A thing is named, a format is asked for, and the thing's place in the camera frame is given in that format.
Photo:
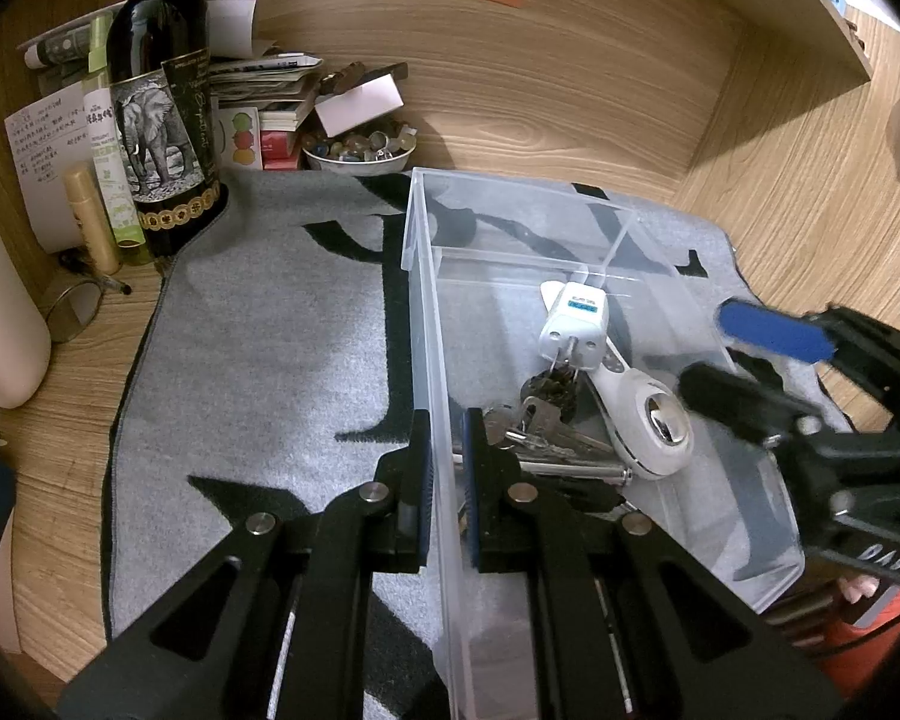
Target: clear storage bin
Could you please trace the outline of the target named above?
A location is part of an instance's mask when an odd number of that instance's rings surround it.
[[[539,285],[586,282],[607,292],[610,336],[631,365],[671,388],[696,361],[732,368],[712,322],[636,213],[571,191],[415,169],[404,236],[410,273],[415,407],[430,411],[442,637],[434,647],[454,717],[535,717],[525,579],[480,575],[461,541],[463,476],[453,452],[470,407],[517,405],[544,370]],[[607,440],[581,402],[578,429]],[[803,570],[786,488],[767,453],[692,415],[695,456],[626,498],[737,593],[763,610]]]

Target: bottle label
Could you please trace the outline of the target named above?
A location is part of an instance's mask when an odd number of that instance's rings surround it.
[[[169,230],[208,211],[220,196],[201,49],[110,87],[120,153],[144,229]]]
[[[124,162],[120,156],[110,90],[103,87],[87,92],[83,97],[83,112],[87,117],[87,136],[90,138],[97,183],[100,185],[100,194],[114,238],[117,242],[133,241],[142,244],[144,231],[137,220]]]

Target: blue gripper pad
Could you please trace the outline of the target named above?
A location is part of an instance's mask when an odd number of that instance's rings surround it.
[[[717,324],[732,338],[810,364],[829,360],[836,352],[821,327],[744,300],[722,304],[717,309]]]

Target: metal key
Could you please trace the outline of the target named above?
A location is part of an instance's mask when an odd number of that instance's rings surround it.
[[[540,436],[552,445],[573,450],[579,463],[602,464],[618,460],[612,446],[591,439],[561,422],[559,407],[538,397],[524,400],[518,420],[520,427],[530,436]]]
[[[484,413],[487,443],[500,449],[513,449],[523,454],[540,456],[543,461],[573,461],[577,453],[565,446],[548,442],[543,436],[531,436],[519,429],[516,409],[507,405],[492,406]]]

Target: orange cloth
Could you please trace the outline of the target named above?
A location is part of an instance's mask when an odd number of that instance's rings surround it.
[[[896,594],[895,599],[888,603],[877,615],[874,624],[871,627],[855,628],[837,618],[826,629],[826,639],[823,647],[838,647],[841,644],[860,638],[862,635],[879,628],[884,623],[890,622],[893,618],[900,615],[900,591]],[[881,634],[874,640],[854,647],[852,650],[826,658],[819,661],[820,669],[824,674],[828,675],[837,685],[844,698],[850,698],[857,690],[859,690],[874,673],[874,669],[883,661],[886,654],[893,648],[896,640],[900,636],[900,624],[894,625],[888,632]]]

